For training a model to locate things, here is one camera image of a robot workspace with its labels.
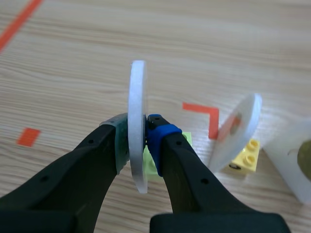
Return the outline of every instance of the white cardboard piece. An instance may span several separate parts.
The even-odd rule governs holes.
[[[140,193],[147,193],[148,180],[143,166],[147,83],[144,61],[132,63],[128,96],[128,146],[132,177]]]
[[[208,165],[211,172],[218,172],[228,165],[251,139],[259,122],[261,105],[261,95],[248,95],[221,126]]]
[[[290,127],[263,147],[301,203],[311,203],[311,181],[300,169],[297,161],[300,146],[309,140],[311,140],[311,119],[306,119]]]

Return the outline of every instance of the white disc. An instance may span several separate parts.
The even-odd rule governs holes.
[[[128,146],[134,182],[140,193],[147,193],[148,181],[143,167],[145,142],[145,83],[147,81],[144,61],[132,63],[128,95]]]
[[[248,95],[221,126],[208,165],[211,172],[229,164],[251,139],[258,125],[261,104],[261,95]]]

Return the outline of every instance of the wood grain surface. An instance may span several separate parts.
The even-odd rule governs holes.
[[[0,1],[0,33],[27,2]],[[222,123],[246,94],[261,93],[254,137],[262,145],[311,115],[311,2],[45,0],[0,54],[0,195],[126,112],[136,59],[147,61],[148,113],[192,132],[207,164],[208,116],[183,111],[183,101],[218,107]],[[16,144],[25,127],[42,131],[32,148]],[[216,176],[247,205],[280,213],[293,233],[310,232],[311,207],[296,200],[264,152],[256,174]],[[148,232],[153,215],[171,211],[164,182],[140,195],[128,164],[95,232]]]

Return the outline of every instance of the red tape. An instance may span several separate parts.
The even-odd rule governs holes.
[[[18,32],[21,26],[36,10],[43,0],[32,0],[27,6],[19,13],[19,15],[11,22],[11,24],[4,30],[0,36],[0,53],[3,48],[13,39],[13,36]]]
[[[209,114],[208,138],[217,139],[218,124],[219,124],[219,109],[218,108],[183,102],[183,109],[197,112],[197,113]]]
[[[22,146],[32,147],[40,133],[40,130],[25,128],[16,143]]]

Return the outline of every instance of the yellow lego brick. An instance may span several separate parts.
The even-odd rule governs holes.
[[[260,150],[260,142],[251,139],[238,156],[231,161],[229,167],[241,173],[255,172]]]

